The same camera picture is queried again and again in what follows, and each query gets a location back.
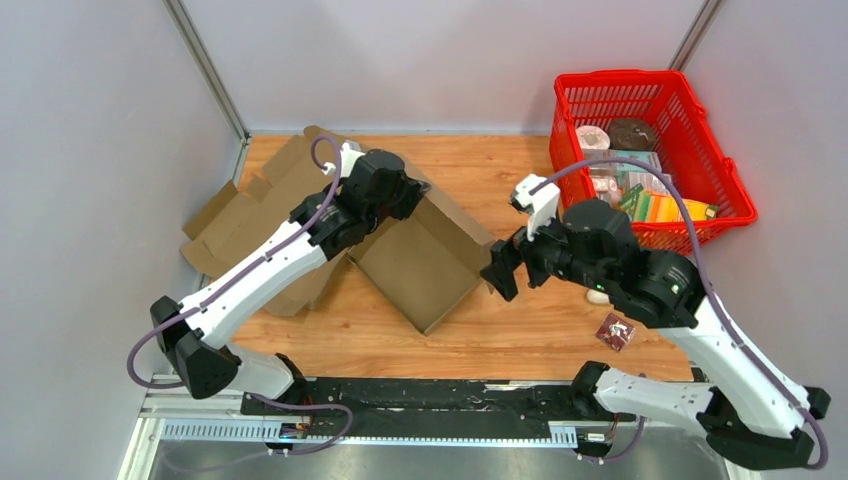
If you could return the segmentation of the brown cardboard box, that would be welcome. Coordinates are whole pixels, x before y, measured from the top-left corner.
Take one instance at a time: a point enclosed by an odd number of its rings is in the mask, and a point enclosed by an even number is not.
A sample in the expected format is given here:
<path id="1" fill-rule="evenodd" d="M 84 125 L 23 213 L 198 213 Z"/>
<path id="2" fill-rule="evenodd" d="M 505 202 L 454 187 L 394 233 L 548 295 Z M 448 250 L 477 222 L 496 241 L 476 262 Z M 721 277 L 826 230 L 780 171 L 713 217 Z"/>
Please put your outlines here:
<path id="1" fill-rule="evenodd" d="M 349 259 L 427 336 L 480 285 L 494 236 L 412 161 L 405 170 L 430 189 L 409 218 L 386 219 Z"/>

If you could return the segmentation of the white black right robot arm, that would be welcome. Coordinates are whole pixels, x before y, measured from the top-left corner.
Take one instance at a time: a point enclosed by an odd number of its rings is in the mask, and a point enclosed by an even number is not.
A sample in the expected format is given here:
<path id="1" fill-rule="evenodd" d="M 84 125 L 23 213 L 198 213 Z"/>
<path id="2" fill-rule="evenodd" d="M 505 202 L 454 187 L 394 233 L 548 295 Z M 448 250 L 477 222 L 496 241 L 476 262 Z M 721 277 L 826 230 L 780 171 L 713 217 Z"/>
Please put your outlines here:
<path id="1" fill-rule="evenodd" d="M 686 257 L 639 244 L 628 215 L 590 199 L 536 231 L 495 242 L 482 278 L 506 300 L 525 267 L 531 287 L 557 278 L 606 293 L 613 307 L 675 343 L 705 373 L 683 385 L 589 361 L 574 377 L 570 404 L 593 419 L 616 413 L 686 429 L 725 459 L 750 470 L 805 468 L 824 446 L 809 435 L 830 404 L 827 392 L 782 374 L 747 342 L 721 304 L 711 302 Z"/>

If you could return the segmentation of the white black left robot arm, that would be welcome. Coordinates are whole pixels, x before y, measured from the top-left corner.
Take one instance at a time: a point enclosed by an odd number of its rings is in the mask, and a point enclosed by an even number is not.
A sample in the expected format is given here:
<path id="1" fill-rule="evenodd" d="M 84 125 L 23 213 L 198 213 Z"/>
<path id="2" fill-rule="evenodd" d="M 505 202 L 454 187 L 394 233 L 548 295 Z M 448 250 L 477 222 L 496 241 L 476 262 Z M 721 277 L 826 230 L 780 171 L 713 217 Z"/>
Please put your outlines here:
<path id="1" fill-rule="evenodd" d="M 306 196 L 253 252 L 184 299 L 150 307 L 152 336 L 195 399 L 227 388 L 257 393 L 283 415 L 304 405 L 306 390 L 282 355 L 232 345 L 240 326 L 274 296 L 362 243 L 389 219 L 405 220 L 431 186 L 396 154 L 340 150 L 324 166 L 332 180 Z"/>

